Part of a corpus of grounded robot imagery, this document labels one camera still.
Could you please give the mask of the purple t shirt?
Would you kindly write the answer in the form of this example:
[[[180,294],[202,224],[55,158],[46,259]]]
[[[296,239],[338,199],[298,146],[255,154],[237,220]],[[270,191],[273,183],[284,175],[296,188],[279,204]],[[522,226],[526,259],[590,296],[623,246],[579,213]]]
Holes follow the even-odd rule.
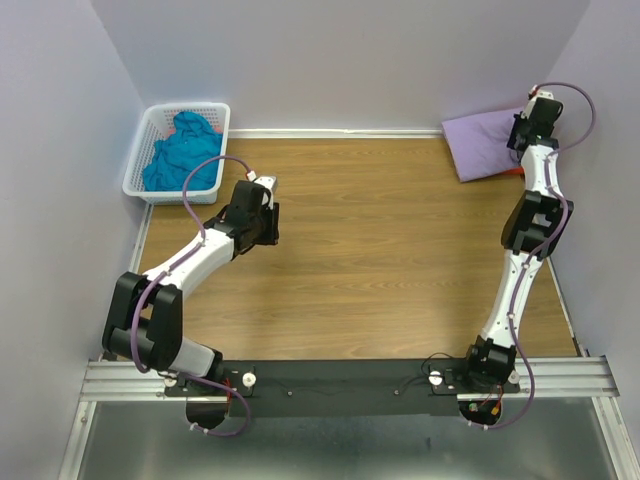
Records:
[[[442,133],[458,179],[465,183],[520,167],[507,141],[518,109],[479,113],[446,120]]]

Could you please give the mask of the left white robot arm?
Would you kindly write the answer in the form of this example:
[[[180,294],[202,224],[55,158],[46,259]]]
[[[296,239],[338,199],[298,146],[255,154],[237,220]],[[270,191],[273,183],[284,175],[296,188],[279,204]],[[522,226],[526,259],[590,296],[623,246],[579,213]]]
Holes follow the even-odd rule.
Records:
[[[223,354],[183,334],[184,302],[215,270],[255,246],[278,243],[277,179],[236,183],[231,201],[178,253],[143,274],[116,281],[102,335],[107,352],[147,370],[187,375],[201,395],[223,381]]]

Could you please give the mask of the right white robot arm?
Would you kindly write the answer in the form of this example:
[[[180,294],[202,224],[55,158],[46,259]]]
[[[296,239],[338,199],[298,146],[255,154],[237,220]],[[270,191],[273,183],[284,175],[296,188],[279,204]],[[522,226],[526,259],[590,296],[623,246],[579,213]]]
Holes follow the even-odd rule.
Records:
[[[509,380],[533,282],[573,212],[557,175],[559,143],[553,130],[562,111],[562,102],[542,90],[532,93],[515,116],[507,148],[524,170],[525,190],[501,235],[504,266],[492,311],[459,370],[462,384],[474,392]]]

